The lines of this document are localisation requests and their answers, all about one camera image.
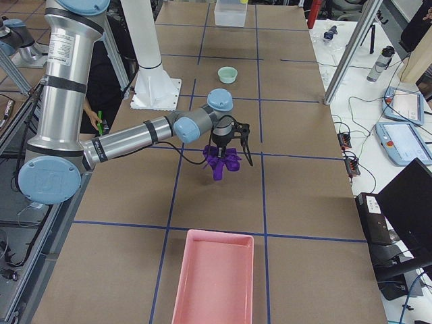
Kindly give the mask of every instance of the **plastic bin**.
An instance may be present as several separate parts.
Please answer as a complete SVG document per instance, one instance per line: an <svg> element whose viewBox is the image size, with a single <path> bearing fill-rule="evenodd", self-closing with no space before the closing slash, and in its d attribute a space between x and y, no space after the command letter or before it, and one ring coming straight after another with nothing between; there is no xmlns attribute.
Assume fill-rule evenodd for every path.
<svg viewBox="0 0 432 324"><path fill-rule="evenodd" d="M246 21L247 3L240 0L217 0L215 23L217 26L243 27Z"/></svg>
<svg viewBox="0 0 432 324"><path fill-rule="evenodd" d="M252 324L254 239L191 229L172 324Z"/></svg>

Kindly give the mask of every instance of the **water bottle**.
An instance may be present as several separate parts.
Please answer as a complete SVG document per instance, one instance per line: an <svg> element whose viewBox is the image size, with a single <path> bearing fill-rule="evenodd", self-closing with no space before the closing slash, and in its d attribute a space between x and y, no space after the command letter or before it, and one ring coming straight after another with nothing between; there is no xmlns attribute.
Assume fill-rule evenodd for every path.
<svg viewBox="0 0 432 324"><path fill-rule="evenodd" d="M381 72L389 67L390 61L392 60L394 53L395 51L393 47L387 46L386 48L384 48L380 56L378 56L375 65L371 68L371 71L369 72L369 75L366 77L366 79L371 82L375 82L376 80L378 80Z"/></svg>

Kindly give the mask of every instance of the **blue cable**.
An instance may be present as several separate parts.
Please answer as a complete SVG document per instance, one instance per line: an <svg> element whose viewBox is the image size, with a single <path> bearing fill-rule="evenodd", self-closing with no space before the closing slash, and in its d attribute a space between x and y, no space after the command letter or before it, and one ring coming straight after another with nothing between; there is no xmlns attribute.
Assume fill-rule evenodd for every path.
<svg viewBox="0 0 432 324"><path fill-rule="evenodd" d="M414 287L414 285L416 284L416 282L421 278L422 275L424 275L425 272L422 272L421 274L419 274L416 279L414 279L414 281L412 282L410 289L408 291L408 295L406 295L406 299L405 299L405 304L402 306L402 314L400 315L400 319L399 319L399 324L402 324L402 320L404 319L404 313L406 310L406 307L408 306L408 300L410 299L410 295L412 292L412 289Z"/></svg>

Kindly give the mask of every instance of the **light green bowl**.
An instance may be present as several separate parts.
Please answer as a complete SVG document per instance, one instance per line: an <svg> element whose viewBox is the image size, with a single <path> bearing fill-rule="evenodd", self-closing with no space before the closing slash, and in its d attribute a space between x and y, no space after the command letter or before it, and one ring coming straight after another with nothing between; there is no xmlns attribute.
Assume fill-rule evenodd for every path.
<svg viewBox="0 0 432 324"><path fill-rule="evenodd" d="M217 75L222 83L231 84L236 81L237 70L231 66L224 66L217 71Z"/></svg>

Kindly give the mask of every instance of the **white table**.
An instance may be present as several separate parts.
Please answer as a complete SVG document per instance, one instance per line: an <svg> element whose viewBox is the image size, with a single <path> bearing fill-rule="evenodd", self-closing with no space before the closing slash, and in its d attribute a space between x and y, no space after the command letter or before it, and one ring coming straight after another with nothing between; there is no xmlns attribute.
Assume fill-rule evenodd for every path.
<svg viewBox="0 0 432 324"><path fill-rule="evenodd" d="M334 35L333 40L326 43L323 40L324 32L329 30L332 26L337 26L337 35ZM351 34L355 28L356 22L336 22L336 21L316 21L314 28L310 31L310 37L313 42L315 55L317 61L320 63L320 72L323 79L324 87L327 89L332 76L336 70L336 67L328 65L337 65L342 58L345 46L350 40ZM350 127L351 131L362 131L367 133L366 130L356 125L352 121L352 115L354 121L364 126L368 130L372 130L373 126L378 122L390 122L381 115L381 99L372 101L373 99L381 98L390 86L398 86L405 90L414 91L417 90L415 84L400 83L396 70L403 68L403 63L399 64L400 57L396 53L390 64L390 67L385 70L379 77L378 81L372 83L366 80L366 76L369 74L369 69L360 69L357 67L371 68L375 64L381 50L391 45L390 40L384 33L384 30L380 25L376 25L375 31L375 52L369 54L371 33L366 37L364 44L360 47L354 59L350 64L347 74L345 75L342 85L339 87L337 94L331 103L331 112L334 114L333 120L335 122L343 122ZM366 101L372 101L370 103L360 101L358 99L351 98L350 112L348 99L350 97L358 97ZM429 106L425 103L425 111L431 111ZM425 125L423 126L426 130L432 132L432 116L425 115ZM335 124L335 128L338 131L346 131L346 126L341 124ZM426 142L432 141L432 136L417 128L420 132L423 140ZM387 154L381 147L379 140L372 130L371 136L369 136L365 142L365 136L360 132L351 133L352 149L357 156L360 155L360 164L366 167L376 179L376 187L374 192L379 192L385 187L401 170L403 167L395 166L388 158ZM352 193L358 195L360 192L371 192L374 187L374 179L364 169L360 168L361 175L355 177L352 182ZM403 247L403 243L398 243L401 250L406 248ZM414 307L414 310L406 310L404 315L404 323L411 324L414 320L423 320L432 322L432 294L427 288L423 288L424 297L411 298L408 302L410 306ZM400 313L402 311L402 305L405 303L405 297L401 297L391 302L387 301L384 297L383 304L389 323L398 323Z"/></svg>

